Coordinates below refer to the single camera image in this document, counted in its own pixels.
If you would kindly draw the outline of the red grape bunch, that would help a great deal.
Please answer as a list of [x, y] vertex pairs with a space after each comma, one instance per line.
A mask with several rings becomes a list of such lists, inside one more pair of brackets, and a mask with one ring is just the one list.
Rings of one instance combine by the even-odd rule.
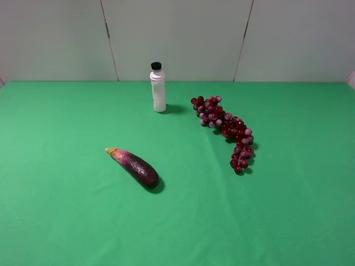
[[203, 127], [214, 129], [226, 140], [235, 144], [231, 155], [230, 166], [237, 175], [241, 175], [249, 167], [249, 160], [254, 156], [253, 130], [243, 119], [227, 112], [221, 105], [221, 96], [204, 98], [198, 96], [190, 100], [196, 116]]

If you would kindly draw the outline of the purple eggplant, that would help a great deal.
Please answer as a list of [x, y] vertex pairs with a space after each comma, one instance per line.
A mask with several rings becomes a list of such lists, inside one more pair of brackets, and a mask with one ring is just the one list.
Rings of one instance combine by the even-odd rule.
[[142, 186], [154, 189], [159, 184], [156, 170], [139, 156], [116, 147], [105, 151]]

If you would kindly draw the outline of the white bottle with black cap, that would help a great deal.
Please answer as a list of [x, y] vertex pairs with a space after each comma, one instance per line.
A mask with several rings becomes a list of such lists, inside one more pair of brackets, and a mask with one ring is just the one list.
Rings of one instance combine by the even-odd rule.
[[166, 110], [165, 73], [160, 62], [151, 63], [150, 81], [154, 111], [164, 112]]

